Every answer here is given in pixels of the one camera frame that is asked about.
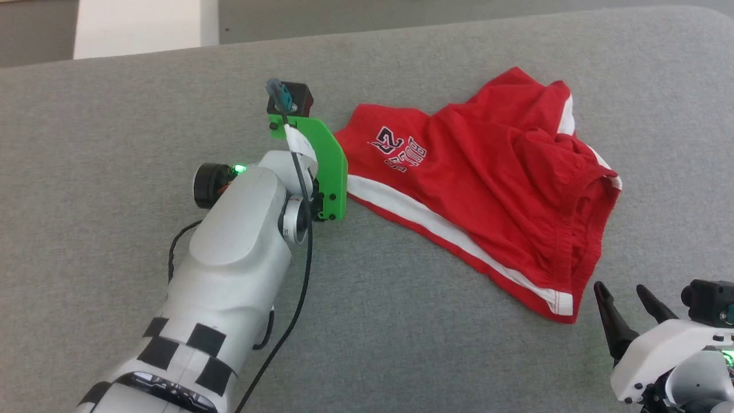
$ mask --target wire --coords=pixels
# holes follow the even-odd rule
[[[245,392],[244,396],[242,396],[242,400],[239,402],[237,409],[234,409],[234,413],[240,413],[242,411],[244,404],[247,403],[247,401],[250,399],[252,391],[255,390],[255,386],[258,385],[260,378],[265,373],[265,370],[270,365],[270,362],[272,362],[272,360],[275,358],[275,354],[277,354],[277,351],[280,350],[280,348],[283,346],[283,343],[286,342],[286,339],[288,338],[288,336],[291,335],[291,331],[293,331],[293,328],[296,326],[298,317],[301,314],[301,309],[303,308],[303,303],[306,300],[306,291],[308,290],[308,279],[311,273],[311,254],[313,253],[313,222],[311,221],[311,205],[308,200],[308,192],[306,191],[306,183],[303,179],[303,172],[301,171],[301,164],[298,161],[297,154],[295,154],[294,152],[291,152],[291,156],[293,157],[293,163],[296,166],[296,173],[298,174],[298,182],[301,185],[301,192],[303,193],[303,202],[304,202],[304,207],[305,207],[304,209],[305,209],[305,215],[306,215],[306,225],[308,226],[308,235],[307,235],[308,249],[306,251],[306,270],[303,275],[303,287],[301,287],[301,296],[298,299],[298,305],[296,305],[296,311],[295,313],[293,313],[293,318],[291,318],[291,323],[288,324],[288,328],[286,328],[286,332],[283,333],[283,336],[280,338],[280,340],[277,341],[272,351],[270,351],[268,358],[263,363],[263,366],[260,367],[260,371],[258,371],[258,374],[255,375],[255,378],[252,380],[252,383],[250,383],[250,387],[247,388],[247,391]]]
[[[265,329],[265,337],[263,337],[263,342],[260,344],[255,344],[252,349],[253,350],[262,350],[265,348],[266,345],[268,345],[268,341],[270,341],[270,334],[273,332],[273,324],[275,324],[275,310],[270,310],[270,315],[268,316],[268,327]]]
[[[227,190],[227,188],[229,188],[229,186],[230,186],[231,183],[232,183],[232,181],[229,181],[229,182],[227,182],[227,184],[225,186],[219,188],[217,190],[217,195],[221,195],[221,194],[225,193],[225,191]]]
[[[178,242],[178,239],[181,238],[188,230],[190,230],[191,228],[194,228],[195,226],[199,225],[200,223],[201,223],[201,220],[198,220],[194,223],[190,223],[189,225],[181,229],[181,232],[179,232],[178,235],[173,237],[173,241],[171,242],[171,249],[168,250],[168,283],[169,284],[171,280],[173,279],[173,250],[176,248],[176,243]]]

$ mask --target gray table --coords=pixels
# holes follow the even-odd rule
[[[513,65],[563,79],[579,136],[625,182],[595,279],[637,328],[654,323],[638,282],[683,314],[690,280],[732,278],[733,43],[729,18],[674,7],[0,71],[0,410],[71,410],[132,349],[164,299],[172,236],[203,216],[192,171],[283,147],[266,134],[270,76],[308,83],[333,129],[362,102],[435,111]],[[315,239],[304,312],[250,411],[625,411],[592,294],[575,325],[552,323],[355,202]]]

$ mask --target red shorts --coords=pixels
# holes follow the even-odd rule
[[[576,137],[572,102],[563,82],[513,68],[433,116],[360,105],[336,134],[348,191],[574,323],[622,181]]]

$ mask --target floor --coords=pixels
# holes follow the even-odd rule
[[[0,68],[71,59],[77,4],[1,3]],[[219,0],[219,26],[221,43],[240,43],[662,4],[697,4],[734,17],[732,0]]]

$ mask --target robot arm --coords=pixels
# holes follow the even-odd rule
[[[274,85],[283,94],[275,96],[280,101],[288,91]],[[310,105],[299,103],[299,114],[308,115]],[[77,413],[233,411],[234,383],[268,322],[291,262],[290,247],[302,243],[311,218],[324,207],[313,147],[287,121],[283,129],[290,151],[270,151],[248,167],[199,169],[195,200],[211,211],[170,279],[167,300],[129,358],[92,386]],[[317,139],[333,140],[325,131]],[[336,149],[336,156],[326,158],[332,165],[343,162],[346,181],[346,159],[338,144]],[[333,192],[344,197],[346,187]],[[339,219],[340,201],[341,209],[333,208]]]
[[[659,325],[640,335],[614,306],[603,283],[594,285],[617,399],[643,413],[734,413],[734,284],[695,280],[683,290],[691,320],[680,320],[647,288],[637,293]]]

